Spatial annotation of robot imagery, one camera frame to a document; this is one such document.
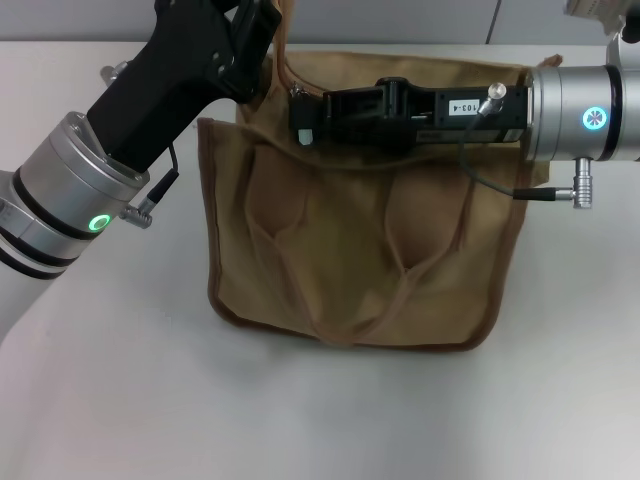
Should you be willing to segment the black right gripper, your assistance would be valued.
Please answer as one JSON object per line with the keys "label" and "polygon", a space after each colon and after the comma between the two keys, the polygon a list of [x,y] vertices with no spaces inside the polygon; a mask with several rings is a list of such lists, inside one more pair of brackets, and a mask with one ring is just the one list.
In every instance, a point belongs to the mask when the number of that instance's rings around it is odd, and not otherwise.
{"label": "black right gripper", "polygon": [[291,92],[291,129],[367,146],[514,143],[527,128],[528,88],[424,88],[400,77],[372,87]]}

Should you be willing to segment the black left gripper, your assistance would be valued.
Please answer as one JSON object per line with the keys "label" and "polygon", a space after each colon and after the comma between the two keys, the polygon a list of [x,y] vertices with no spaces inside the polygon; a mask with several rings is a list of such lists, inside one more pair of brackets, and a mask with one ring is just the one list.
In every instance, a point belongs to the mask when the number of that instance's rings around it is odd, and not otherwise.
{"label": "black left gripper", "polygon": [[219,99],[248,103],[281,22],[269,0],[157,1],[146,45],[87,113],[101,147],[148,169]]}

